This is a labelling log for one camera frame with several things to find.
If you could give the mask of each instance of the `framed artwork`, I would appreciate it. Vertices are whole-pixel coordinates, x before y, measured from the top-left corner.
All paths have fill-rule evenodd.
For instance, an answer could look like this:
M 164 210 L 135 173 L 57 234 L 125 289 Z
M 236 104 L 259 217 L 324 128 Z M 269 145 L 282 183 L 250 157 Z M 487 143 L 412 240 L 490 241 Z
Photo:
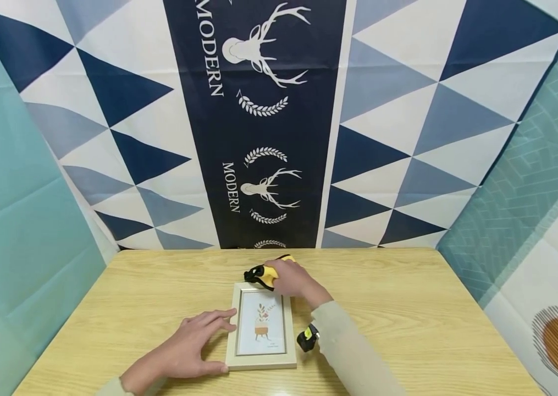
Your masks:
M 260 286 L 236 283 L 230 322 L 237 330 L 228 334 L 226 364 L 230 371 L 296 367 L 296 346 L 290 298 Z

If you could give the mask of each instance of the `antlers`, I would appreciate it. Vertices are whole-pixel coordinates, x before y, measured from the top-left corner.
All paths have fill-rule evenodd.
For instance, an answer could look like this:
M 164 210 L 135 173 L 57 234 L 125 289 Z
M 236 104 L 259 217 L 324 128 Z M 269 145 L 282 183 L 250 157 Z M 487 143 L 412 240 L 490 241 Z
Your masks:
M 261 45 L 262 43 L 265 43 L 265 42 L 275 41 L 276 40 L 275 38 L 266 39 L 266 35 L 267 35 L 268 31 L 270 30 L 270 26 L 272 26 L 272 24 L 274 24 L 274 22 L 276 21 L 276 19 L 278 17 L 280 17 L 280 16 L 282 17 L 283 15 L 293 15 L 293 16 L 297 17 L 298 19 L 300 19 L 301 21 L 305 22 L 306 24 L 311 25 L 310 22 L 307 20 L 307 18 L 305 18 L 303 15 L 301 15 L 299 13 L 300 11 L 312 11 L 311 9 L 309 9 L 307 7 L 296 7 L 296 8 L 288 8 L 288 9 L 280 10 L 286 4 L 287 3 L 279 4 L 277 6 L 277 8 L 274 9 L 274 12 L 272 12 L 272 14 L 270 15 L 270 18 L 268 18 L 267 21 L 263 22 L 261 27 L 257 30 L 257 32 L 254 35 L 252 33 L 254 32 L 254 30 L 256 28 L 253 29 L 252 32 L 250 32 L 250 39 L 257 40 L 259 42 L 259 45 Z M 294 78 L 280 79 L 280 78 L 277 77 L 277 75 L 274 74 L 274 72 L 271 70 L 270 66 L 268 66 L 268 63 L 266 62 L 268 60 L 276 60 L 276 58 L 261 57 L 260 59 L 257 60 L 258 65 L 256 65 L 256 66 L 261 66 L 261 71 L 264 74 L 269 75 L 270 78 L 279 87 L 286 88 L 286 86 L 284 86 L 283 84 L 294 84 L 294 85 L 298 86 L 298 85 L 307 83 L 307 80 L 299 81 L 299 78 L 302 78 L 303 75 L 307 72 L 307 70 L 305 70 L 303 73 L 295 76 Z
M 296 171 L 296 170 L 287 170 L 287 171 L 286 171 L 286 170 L 285 170 L 285 172 L 284 172 L 284 170 L 285 170 L 285 168 L 281 168 L 280 170 L 274 172 L 274 175 L 272 175 L 272 176 L 270 176 L 269 178 L 267 178 L 265 182 L 262 180 L 262 184 L 265 184 L 266 187 L 273 187 L 273 186 L 276 186 L 276 184 L 271 184 L 271 183 L 272 183 L 272 182 L 274 181 L 274 179 L 276 179 L 277 176 L 279 176 L 279 175 L 292 175 L 292 176 L 296 176 L 296 177 L 299 178 L 299 179 L 301 178 L 299 175 L 296 174 L 296 172 L 300 172 L 300 170 L 298 170 L 298 171 Z M 282 203 L 279 204 L 279 203 L 274 199 L 274 197 L 272 197 L 272 195 L 276 195 L 276 194 L 277 194 L 277 193 L 275 193 L 275 192 L 270 192 L 270 191 L 268 191 L 268 192 L 267 192 L 267 195 L 262 195 L 261 198 L 264 199 L 264 200 L 267 200 L 267 201 L 269 201 L 269 202 L 272 202 L 272 203 L 275 204 L 279 209 L 298 208 L 298 207 L 299 207 L 299 206 L 297 205 L 297 203 L 299 203 L 300 200 L 299 200 L 299 201 L 296 201 L 296 202 L 292 202 L 292 203 L 287 204 L 287 205 L 283 205 Z

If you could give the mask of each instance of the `frame border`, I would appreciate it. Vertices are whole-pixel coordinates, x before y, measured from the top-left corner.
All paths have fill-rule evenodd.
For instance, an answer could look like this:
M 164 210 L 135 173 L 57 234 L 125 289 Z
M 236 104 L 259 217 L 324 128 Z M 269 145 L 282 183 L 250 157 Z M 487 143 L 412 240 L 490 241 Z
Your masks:
M 241 294 L 245 290 L 266 289 L 251 283 L 235 283 L 233 289 L 233 308 L 237 308 L 235 316 L 230 318 L 230 323 L 237 324 L 239 321 L 239 308 Z M 273 355 L 245 355 L 237 356 L 237 338 L 239 329 L 228 334 L 228 346 L 226 347 L 225 363 L 230 371 L 243 370 L 271 370 L 271 369 L 293 369 L 296 367 L 296 346 L 294 341 L 294 324 L 292 324 L 292 304 L 290 297 L 283 297 L 283 332 L 285 341 L 285 353 Z

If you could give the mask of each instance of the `wooden table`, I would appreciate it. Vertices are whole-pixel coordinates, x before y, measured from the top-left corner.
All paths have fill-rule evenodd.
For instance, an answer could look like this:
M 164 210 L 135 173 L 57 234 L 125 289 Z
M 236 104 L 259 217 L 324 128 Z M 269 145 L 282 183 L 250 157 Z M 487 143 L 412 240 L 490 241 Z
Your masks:
M 172 334 L 184 317 L 227 309 L 244 270 L 286 250 L 122 251 L 17 389 L 94 393 Z M 524 367 L 432 249 L 290 250 L 347 309 L 409 395 L 540 396 Z M 295 333 L 310 321 L 292 300 Z M 224 335 L 207 350 L 224 359 Z M 295 370 L 167 382 L 165 395 L 347 395 L 324 357 Z M 254 388 L 253 384 L 263 384 Z

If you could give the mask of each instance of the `blue triangle pattern backdrop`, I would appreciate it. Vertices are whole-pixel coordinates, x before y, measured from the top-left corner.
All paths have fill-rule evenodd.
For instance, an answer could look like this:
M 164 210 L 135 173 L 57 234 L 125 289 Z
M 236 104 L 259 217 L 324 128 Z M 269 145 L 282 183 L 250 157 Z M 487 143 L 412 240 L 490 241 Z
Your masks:
M 122 249 L 434 247 L 558 52 L 543 0 L 11 3 L 4 69 Z

